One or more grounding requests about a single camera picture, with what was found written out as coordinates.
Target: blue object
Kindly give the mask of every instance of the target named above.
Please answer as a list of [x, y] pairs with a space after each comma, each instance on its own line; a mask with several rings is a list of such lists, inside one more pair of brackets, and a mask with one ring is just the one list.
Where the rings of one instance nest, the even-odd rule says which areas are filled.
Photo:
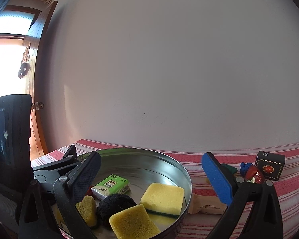
[[222, 203], [229, 206], [233, 200], [233, 190], [232, 186], [226, 179], [225, 175], [222, 173], [217, 164], [208, 155], [208, 153], [202, 156], [202, 168], [207, 175], [210, 183], [213, 186], [217, 196]]
[[251, 167], [253, 164], [252, 163], [244, 163], [244, 162], [242, 162], [241, 164], [240, 164], [240, 175], [242, 176], [242, 177], [245, 177], [246, 176], [246, 173], [247, 173], [247, 171], [248, 171], [248, 169], [249, 169], [249, 167]]

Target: paper wrapper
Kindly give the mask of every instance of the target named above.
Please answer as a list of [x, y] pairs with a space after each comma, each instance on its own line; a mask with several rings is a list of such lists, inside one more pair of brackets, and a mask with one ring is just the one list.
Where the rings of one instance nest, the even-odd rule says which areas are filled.
[[222, 215], [227, 208], [227, 205], [221, 203], [218, 197], [201, 196], [192, 193], [192, 199], [189, 204], [188, 213], [205, 213]]

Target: striped fabric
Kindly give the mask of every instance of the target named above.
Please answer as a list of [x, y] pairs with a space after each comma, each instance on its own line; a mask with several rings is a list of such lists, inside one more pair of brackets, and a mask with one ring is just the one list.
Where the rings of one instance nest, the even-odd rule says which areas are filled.
[[[77, 148], [78, 154], [99, 149], [125, 147], [122, 145], [96, 142], [87, 139], [79, 140], [75, 142], [74, 145]], [[70, 145], [65, 146], [33, 160], [31, 162], [32, 166], [35, 167], [61, 159], [69, 146]], [[299, 228], [299, 143], [273, 148], [212, 151], [212, 153], [220, 163], [230, 164], [239, 170], [241, 162], [253, 163], [259, 150], [279, 153], [286, 156], [286, 164], [280, 180], [278, 182], [274, 181], [274, 186], [281, 207], [284, 238], [292, 238], [292, 235], [294, 235]], [[175, 158], [185, 166], [191, 176], [194, 193], [206, 196], [216, 196], [213, 188], [206, 184], [206, 175], [201, 167], [202, 153], [162, 150], [160, 150], [160, 152]], [[241, 232], [250, 209], [251, 204], [247, 204], [231, 238], [236, 238]], [[178, 239], [205, 238], [213, 229], [219, 217], [219, 215], [188, 214], [184, 220], [184, 226], [178, 235]]]

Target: candy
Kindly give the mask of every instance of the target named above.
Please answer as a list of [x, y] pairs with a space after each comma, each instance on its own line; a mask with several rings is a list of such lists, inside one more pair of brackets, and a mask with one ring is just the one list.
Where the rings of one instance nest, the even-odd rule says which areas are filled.
[[265, 182], [265, 177], [256, 166], [249, 167], [245, 179], [247, 182], [262, 184]]
[[88, 188], [88, 191], [85, 193], [85, 196], [93, 196], [93, 192], [91, 191], [92, 188], [93, 188], [93, 186], [90, 186]]

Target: yellow sponge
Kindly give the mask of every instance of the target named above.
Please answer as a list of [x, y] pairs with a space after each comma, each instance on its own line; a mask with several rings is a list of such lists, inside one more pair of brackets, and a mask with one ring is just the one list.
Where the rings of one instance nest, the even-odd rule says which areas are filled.
[[179, 216], [184, 199], [181, 187], [152, 183], [141, 198], [140, 204], [148, 210]]
[[149, 239], [161, 232], [142, 204], [114, 214], [110, 225], [118, 239]]
[[92, 196], [84, 196], [83, 201], [75, 204], [80, 215], [89, 227], [96, 225], [96, 203]]
[[59, 208], [56, 209], [56, 219], [59, 220], [60, 222], [62, 222], [63, 224], [65, 224], [65, 221], [61, 215]]

